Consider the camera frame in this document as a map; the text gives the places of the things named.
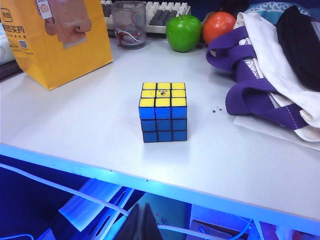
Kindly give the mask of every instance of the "green apple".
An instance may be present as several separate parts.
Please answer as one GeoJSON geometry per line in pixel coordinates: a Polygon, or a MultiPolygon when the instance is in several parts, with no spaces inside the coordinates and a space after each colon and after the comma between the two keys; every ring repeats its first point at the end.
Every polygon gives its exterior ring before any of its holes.
{"type": "Polygon", "coordinates": [[[200,40],[201,22],[196,16],[180,15],[168,21],[165,34],[173,50],[188,52],[200,40]]]}

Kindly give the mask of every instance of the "orange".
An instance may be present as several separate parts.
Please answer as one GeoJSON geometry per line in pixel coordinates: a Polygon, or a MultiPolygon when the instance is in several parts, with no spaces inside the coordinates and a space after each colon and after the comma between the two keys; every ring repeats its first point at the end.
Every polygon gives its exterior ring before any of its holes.
{"type": "Polygon", "coordinates": [[[230,32],[235,23],[235,17],[228,12],[218,11],[211,14],[202,26],[203,40],[209,44],[213,39],[230,32]]]}

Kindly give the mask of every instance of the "keyboard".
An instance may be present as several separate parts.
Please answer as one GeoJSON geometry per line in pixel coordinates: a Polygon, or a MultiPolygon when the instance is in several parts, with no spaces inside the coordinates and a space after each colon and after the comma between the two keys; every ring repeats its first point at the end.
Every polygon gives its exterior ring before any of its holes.
{"type": "MultiPolygon", "coordinates": [[[[190,15],[191,7],[186,2],[145,2],[147,33],[165,34],[167,22],[179,15],[190,15]]],[[[108,30],[114,29],[111,14],[111,0],[102,0],[104,20],[108,30]]]]}

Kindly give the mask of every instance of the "white paper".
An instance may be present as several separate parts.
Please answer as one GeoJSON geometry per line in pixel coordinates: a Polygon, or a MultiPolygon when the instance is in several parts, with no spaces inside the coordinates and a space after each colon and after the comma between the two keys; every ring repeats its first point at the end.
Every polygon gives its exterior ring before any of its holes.
{"type": "Polygon", "coordinates": [[[47,0],[37,0],[37,5],[39,7],[39,12],[41,14],[42,19],[52,18],[50,6],[47,0]]]}
{"type": "Polygon", "coordinates": [[[264,120],[256,116],[237,116],[234,124],[255,130],[257,132],[267,134],[278,139],[286,140],[288,142],[298,144],[310,149],[320,151],[320,142],[308,142],[298,137],[293,130],[289,130],[273,122],[264,120]]]}

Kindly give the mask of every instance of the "blue face of cube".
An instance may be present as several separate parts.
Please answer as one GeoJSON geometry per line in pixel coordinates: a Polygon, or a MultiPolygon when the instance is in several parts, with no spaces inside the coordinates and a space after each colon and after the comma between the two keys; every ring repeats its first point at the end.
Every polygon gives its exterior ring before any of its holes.
{"type": "Polygon", "coordinates": [[[172,107],[172,118],[173,119],[186,119],[187,118],[187,107],[186,106],[172,107]]]}
{"type": "Polygon", "coordinates": [[[171,120],[157,120],[157,131],[171,131],[171,120]]]}
{"type": "Polygon", "coordinates": [[[156,107],[155,108],[155,118],[156,119],[170,119],[171,118],[170,107],[156,107]]]}
{"type": "Polygon", "coordinates": [[[141,120],[141,128],[143,132],[155,132],[156,121],[155,120],[141,120]]]}
{"type": "Polygon", "coordinates": [[[187,140],[187,131],[173,131],[172,132],[173,141],[186,141],[187,140]]]}
{"type": "Polygon", "coordinates": [[[186,119],[172,120],[172,130],[173,131],[186,131],[187,130],[187,120],[186,119]]]}
{"type": "Polygon", "coordinates": [[[143,141],[145,143],[156,143],[158,142],[158,137],[156,132],[143,132],[143,141]]]}
{"type": "Polygon", "coordinates": [[[139,107],[141,120],[155,119],[155,109],[153,107],[139,107]]]}
{"type": "Polygon", "coordinates": [[[158,132],[159,142],[171,142],[172,141],[172,132],[171,131],[159,131],[158,132]]]}

